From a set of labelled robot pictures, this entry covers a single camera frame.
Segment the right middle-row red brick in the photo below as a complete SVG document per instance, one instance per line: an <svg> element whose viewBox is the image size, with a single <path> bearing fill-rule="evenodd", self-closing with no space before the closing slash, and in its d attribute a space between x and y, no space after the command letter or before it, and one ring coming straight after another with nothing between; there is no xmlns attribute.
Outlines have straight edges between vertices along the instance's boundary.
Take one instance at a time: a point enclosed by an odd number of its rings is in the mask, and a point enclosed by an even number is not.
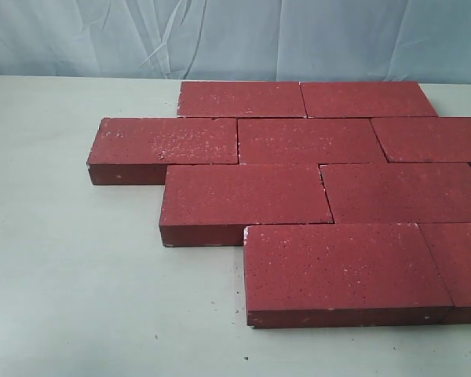
<svg viewBox="0 0 471 377"><path fill-rule="evenodd" d="M471 117L373 118L371 125L390 163L471 167Z"/></svg>

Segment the wrinkled blue-grey backdrop cloth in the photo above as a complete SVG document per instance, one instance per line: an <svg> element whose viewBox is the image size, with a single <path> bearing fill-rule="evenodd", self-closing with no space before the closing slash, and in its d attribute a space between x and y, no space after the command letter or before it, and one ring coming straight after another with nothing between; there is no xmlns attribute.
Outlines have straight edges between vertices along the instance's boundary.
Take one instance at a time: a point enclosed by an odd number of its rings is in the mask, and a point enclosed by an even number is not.
<svg viewBox="0 0 471 377"><path fill-rule="evenodd" d="M471 83L471 1L0 1L0 75Z"/></svg>

